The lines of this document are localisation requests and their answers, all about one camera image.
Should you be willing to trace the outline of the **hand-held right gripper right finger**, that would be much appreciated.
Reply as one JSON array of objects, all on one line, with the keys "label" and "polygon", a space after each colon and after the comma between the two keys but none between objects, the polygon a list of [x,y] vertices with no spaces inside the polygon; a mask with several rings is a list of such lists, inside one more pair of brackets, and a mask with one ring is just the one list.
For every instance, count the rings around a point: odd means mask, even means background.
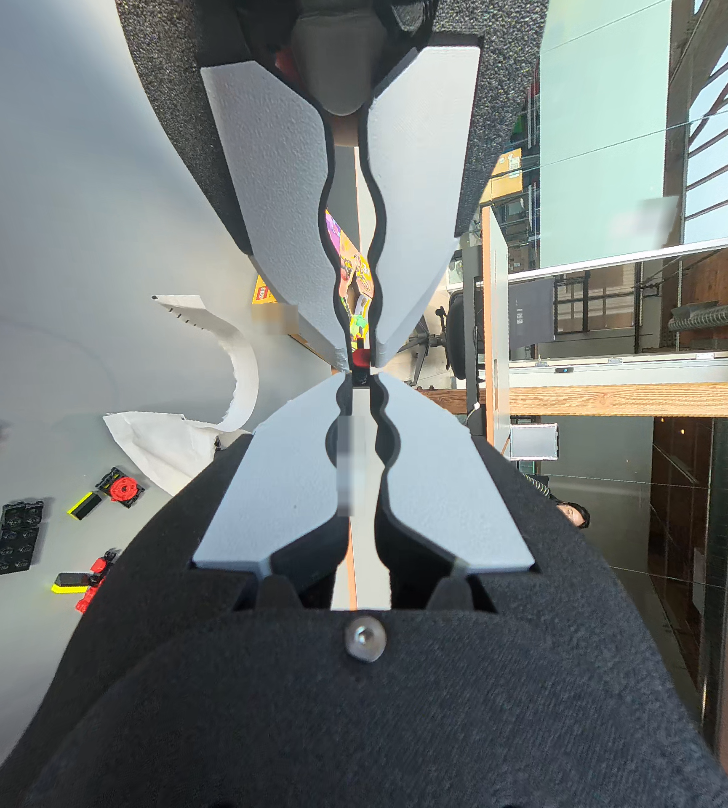
[{"label": "hand-held right gripper right finger", "polygon": [[372,382],[387,436],[381,449],[387,515],[455,571],[528,571],[533,555],[468,428],[387,372]]}]

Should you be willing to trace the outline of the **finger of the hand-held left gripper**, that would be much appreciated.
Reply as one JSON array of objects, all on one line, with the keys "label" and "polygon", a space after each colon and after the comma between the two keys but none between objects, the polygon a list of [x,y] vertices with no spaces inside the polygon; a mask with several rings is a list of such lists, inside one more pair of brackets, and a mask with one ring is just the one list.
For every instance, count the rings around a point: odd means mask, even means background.
[{"label": "finger of the hand-held left gripper", "polygon": [[257,61],[200,70],[258,274],[297,309],[301,337],[336,369],[349,368],[339,259],[326,205],[335,172],[317,105]]},{"label": "finger of the hand-held left gripper", "polygon": [[365,180],[376,209],[369,266],[372,363],[408,339],[457,246],[461,183],[480,66],[478,45],[412,49],[365,114]]}]

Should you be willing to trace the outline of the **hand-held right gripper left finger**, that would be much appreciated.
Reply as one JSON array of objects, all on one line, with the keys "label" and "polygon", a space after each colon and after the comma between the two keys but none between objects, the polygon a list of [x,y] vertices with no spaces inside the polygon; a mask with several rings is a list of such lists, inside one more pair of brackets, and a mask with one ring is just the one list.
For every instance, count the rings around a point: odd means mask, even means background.
[{"label": "hand-held right gripper left finger", "polygon": [[200,569],[335,571],[347,532],[339,516],[337,419],[352,379],[331,376],[255,429],[194,553]]}]

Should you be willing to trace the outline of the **black red yellow lego build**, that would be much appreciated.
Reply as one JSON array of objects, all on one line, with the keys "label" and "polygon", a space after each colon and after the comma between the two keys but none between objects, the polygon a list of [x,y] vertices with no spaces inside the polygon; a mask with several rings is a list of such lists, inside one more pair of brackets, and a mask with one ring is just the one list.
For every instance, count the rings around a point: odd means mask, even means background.
[{"label": "black red yellow lego build", "polygon": [[111,548],[96,558],[87,571],[59,573],[50,591],[59,595],[80,595],[75,609],[84,614],[121,553],[121,549]]}]

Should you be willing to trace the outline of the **colourful cardboard lego box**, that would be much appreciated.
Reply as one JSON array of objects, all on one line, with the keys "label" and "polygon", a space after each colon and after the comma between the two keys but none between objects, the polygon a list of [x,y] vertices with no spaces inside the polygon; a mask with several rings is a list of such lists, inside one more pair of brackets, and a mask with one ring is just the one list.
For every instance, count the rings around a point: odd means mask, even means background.
[{"label": "colourful cardboard lego box", "polygon": [[[354,246],[349,236],[326,210],[326,223],[331,243],[339,257],[340,281],[339,298],[344,310],[349,315],[349,331],[352,349],[369,348],[369,310],[372,304],[373,277],[369,264],[359,249]],[[273,309],[278,301],[265,284],[261,276],[257,277],[256,287],[251,299],[251,318],[259,328],[273,327],[275,323]]]}]

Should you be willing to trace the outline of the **black lego plate red wheel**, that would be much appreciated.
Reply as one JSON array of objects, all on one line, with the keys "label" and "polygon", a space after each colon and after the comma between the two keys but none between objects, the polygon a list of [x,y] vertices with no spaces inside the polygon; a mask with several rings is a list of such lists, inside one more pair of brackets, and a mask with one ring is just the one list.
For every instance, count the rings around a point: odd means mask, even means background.
[{"label": "black lego plate red wheel", "polygon": [[113,502],[131,508],[145,492],[145,488],[121,469],[112,467],[98,482],[96,490]]}]

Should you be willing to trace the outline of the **black studded lego plate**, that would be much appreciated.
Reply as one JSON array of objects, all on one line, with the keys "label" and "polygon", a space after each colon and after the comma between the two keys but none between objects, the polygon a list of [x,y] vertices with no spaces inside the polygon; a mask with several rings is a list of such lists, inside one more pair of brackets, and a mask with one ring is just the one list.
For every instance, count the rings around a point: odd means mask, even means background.
[{"label": "black studded lego plate", "polygon": [[45,502],[17,501],[3,506],[0,519],[0,576],[32,565]]}]

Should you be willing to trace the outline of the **black office chair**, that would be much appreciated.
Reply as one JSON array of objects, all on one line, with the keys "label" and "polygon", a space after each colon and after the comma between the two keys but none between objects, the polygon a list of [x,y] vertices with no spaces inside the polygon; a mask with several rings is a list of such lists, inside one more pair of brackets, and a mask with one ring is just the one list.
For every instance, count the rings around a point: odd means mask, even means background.
[{"label": "black office chair", "polygon": [[[480,279],[475,281],[474,307],[472,337],[476,357],[476,379],[477,382],[482,383],[485,364],[484,360],[480,359],[480,356],[484,356],[483,282]],[[434,314],[440,321],[440,332],[433,334],[429,330],[425,317],[421,316],[411,336],[399,349],[399,353],[407,352],[413,356],[411,377],[408,380],[408,384],[413,387],[418,386],[424,361],[433,348],[444,349],[446,369],[453,373],[455,379],[467,379],[466,307],[463,289],[451,292],[449,307],[440,306],[435,310]]]}]

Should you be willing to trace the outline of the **light wooden beam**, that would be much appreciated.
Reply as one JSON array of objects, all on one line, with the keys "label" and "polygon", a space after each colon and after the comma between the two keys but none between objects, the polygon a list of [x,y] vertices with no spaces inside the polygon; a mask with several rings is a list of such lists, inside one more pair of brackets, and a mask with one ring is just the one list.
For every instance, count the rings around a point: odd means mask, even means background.
[{"label": "light wooden beam", "polygon": [[728,418],[728,382],[510,388],[509,413]]}]

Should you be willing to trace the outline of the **white framed window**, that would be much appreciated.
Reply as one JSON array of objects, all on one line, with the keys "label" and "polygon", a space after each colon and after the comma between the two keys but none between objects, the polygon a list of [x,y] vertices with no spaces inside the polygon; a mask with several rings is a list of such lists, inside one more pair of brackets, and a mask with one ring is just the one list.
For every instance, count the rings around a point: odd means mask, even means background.
[{"label": "white framed window", "polygon": [[521,272],[509,279],[509,366],[728,363],[728,326],[667,328],[672,308],[713,300],[728,304],[728,237]]}]

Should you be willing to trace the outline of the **glass skylight roof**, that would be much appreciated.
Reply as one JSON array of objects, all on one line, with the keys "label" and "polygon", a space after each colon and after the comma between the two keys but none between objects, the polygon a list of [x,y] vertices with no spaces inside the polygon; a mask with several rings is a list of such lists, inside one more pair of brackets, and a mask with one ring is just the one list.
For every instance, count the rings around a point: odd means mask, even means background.
[{"label": "glass skylight roof", "polygon": [[728,237],[728,1],[672,2],[666,125],[665,245]]}]

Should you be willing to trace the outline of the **silver metal duct pipe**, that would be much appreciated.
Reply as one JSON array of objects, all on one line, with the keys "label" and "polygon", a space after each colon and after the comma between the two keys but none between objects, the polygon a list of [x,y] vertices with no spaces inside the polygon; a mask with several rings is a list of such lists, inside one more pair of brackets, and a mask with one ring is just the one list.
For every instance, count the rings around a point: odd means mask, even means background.
[{"label": "silver metal duct pipe", "polygon": [[728,326],[728,304],[721,305],[717,300],[675,307],[671,314],[667,328],[673,333]]}]

